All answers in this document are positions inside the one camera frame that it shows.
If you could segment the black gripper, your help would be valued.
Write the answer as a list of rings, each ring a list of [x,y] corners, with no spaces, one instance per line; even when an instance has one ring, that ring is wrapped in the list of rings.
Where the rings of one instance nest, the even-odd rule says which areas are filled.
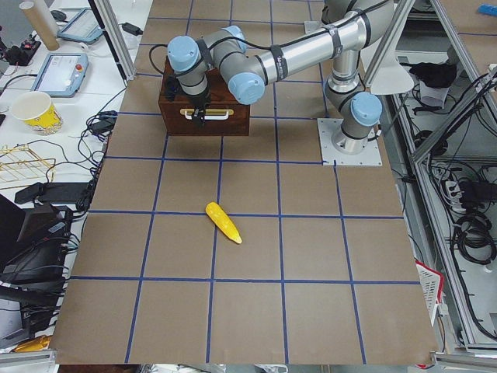
[[[191,95],[189,101],[192,103],[193,111],[193,122],[197,127],[203,127],[206,122],[206,111],[207,107],[210,105],[210,91],[203,91],[196,95]]]

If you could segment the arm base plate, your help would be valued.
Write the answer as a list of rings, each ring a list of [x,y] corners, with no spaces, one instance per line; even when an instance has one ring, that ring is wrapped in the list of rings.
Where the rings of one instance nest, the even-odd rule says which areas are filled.
[[[382,166],[380,149],[374,129],[360,140],[342,132],[342,119],[318,118],[321,162],[324,166]]]

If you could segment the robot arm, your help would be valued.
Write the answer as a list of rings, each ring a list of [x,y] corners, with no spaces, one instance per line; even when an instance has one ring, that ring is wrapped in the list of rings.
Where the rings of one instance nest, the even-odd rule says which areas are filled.
[[[214,68],[233,97],[242,105],[251,105],[262,98],[266,86],[331,60],[332,73],[324,93],[343,117],[332,143],[339,152],[356,155],[365,148],[382,113],[380,100],[360,81],[360,52],[385,34],[393,15],[392,1],[327,1],[321,27],[266,47],[262,54],[247,57],[249,43],[242,30],[229,26],[198,40],[173,38],[168,61],[193,104],[193,119],[202,124],[209,102],[207,72]]]

